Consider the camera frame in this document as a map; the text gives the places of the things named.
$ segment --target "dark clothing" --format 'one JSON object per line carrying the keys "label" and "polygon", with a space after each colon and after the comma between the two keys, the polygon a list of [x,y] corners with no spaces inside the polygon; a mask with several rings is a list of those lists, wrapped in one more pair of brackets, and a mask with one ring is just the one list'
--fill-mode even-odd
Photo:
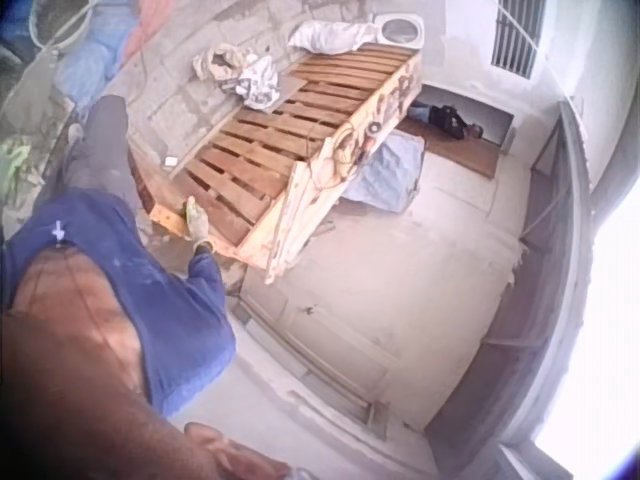
{"label": "dark clothing", "polygon": [[[170,415],[233,357],[235,338],[220,270],[211,253],[198,249],[189,278],[181,280],[144,248],[132,211],[135,184],[127,164],[124,102],[106,97],[89,118],[93,127],[88,124],[85,140],[54,177],[60,181],[51,189],[55,198],[47,202],[45,197],[3,249],[2,306],[12,307],[21,279],[42,250],[59,242],[77,247],[102,270],[133,323],[151,404]],[[125,128],[118,123],[123,118]]]}
{"label": "dark clothing", "polygon": [[468,125],[454,107],[431,107],[429,123],[458,140],[464,140],[467,136]]}

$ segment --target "white glove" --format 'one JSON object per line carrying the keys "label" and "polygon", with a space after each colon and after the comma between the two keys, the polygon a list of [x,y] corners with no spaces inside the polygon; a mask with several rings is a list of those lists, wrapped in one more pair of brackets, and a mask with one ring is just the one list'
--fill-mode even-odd
{"label": "white glove", "polygon": [[195,251],[199,245],[206,242],[210,249],[213,245],[209,241],[209,217],[200,205],[196,203],[192,196],[187,199],[187,226],[189,227],[189,236],[193,241],[193,250]]}

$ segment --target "wooden pallet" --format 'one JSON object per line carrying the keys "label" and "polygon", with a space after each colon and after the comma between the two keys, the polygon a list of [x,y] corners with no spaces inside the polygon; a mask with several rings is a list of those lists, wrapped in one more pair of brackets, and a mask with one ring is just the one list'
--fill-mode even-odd
{"label": "wooden pallet", "polygon": [[[170,182],[149,173],[152,167],[138,169],[151,177],[139,175],[142,184],[170,183],[164,193],[147,195],[155,199],[145,205],[155,209],[154,221],[184,234],[175,202],[193,195],[209,215],[218,251],[265,269],[267,280],[293,261],[358,162],[421,87],[419,52],[383,45],[308,56],[289,75],[307,83],[271,114],[239,110],[180,162]],[[136,162],[144,161],[134,150]]]}

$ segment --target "window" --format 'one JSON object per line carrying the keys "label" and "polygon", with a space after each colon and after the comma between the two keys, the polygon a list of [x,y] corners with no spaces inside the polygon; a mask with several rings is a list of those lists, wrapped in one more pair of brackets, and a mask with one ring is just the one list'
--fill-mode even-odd
{"label": "window", "polygon": [[[500,0],[502,8],[520,24],[536,46],[540,41],[544,4],[545,0]],[[498,11],[496,23],[496,40],[491,63],[529,78],[536,60],[535,49],[502,10]]]}

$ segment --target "blue tarp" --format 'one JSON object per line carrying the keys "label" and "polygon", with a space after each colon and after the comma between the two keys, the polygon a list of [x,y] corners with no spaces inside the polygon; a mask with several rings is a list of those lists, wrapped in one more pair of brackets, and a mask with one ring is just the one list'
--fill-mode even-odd
{"label": "blue tarp", "polygon": [[423,159],[424,140],[394,130],[360,167],[342,196],[402,213],[418,191]]}

